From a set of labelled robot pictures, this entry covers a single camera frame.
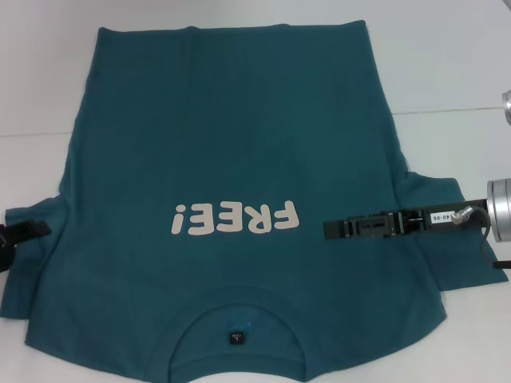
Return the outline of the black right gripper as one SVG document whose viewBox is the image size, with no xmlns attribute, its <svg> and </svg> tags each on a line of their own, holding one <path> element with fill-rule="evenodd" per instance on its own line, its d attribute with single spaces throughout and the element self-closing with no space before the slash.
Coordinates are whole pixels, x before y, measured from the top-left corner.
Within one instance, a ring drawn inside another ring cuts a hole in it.
<svg viewBox="0 0 511 383">
<path fill-rule="evenodd" d="M 471 213 L 454 223 L 455 213 L 470 207 Z M 488 206 L 485 199 L 412 207 L 375 215 L 355 216 L 325 222 L 324 237 L 331 239 L 389 238 L 422 232 L 455 232 L 487 228 Z"/>
</svg>

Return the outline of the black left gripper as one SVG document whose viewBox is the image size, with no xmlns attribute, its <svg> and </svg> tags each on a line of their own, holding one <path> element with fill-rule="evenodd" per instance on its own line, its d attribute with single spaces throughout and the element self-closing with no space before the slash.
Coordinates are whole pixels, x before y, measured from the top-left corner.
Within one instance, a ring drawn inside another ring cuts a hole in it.
<svg viewBox="0 0 511 383">
<path fill-rule="evenodd" d="M 0 224 L 0 273 L 10 269 L 15 256 L 16 242 L 41 238 L 51 233 L 45 221 L 32 219 L 12 225 Z"/>
</svg>

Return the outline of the teal blue FREE! t-shirt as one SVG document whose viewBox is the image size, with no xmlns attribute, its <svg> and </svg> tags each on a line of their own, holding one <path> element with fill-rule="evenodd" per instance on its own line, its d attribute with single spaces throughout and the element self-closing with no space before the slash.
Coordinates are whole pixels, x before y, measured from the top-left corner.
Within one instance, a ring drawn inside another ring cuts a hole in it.
<svg viewBox="0 0 511 383">
<path fill-rule="evenodd" d="M 149 383 L 310 381 L 406 348 L 445 290 L 507 281 L 481 232 L 331 239 L 323 224 L 462 198 L 411 172 L 366 23 L 97 35 L 58 194 L 0 318 Z"/>
</svg>

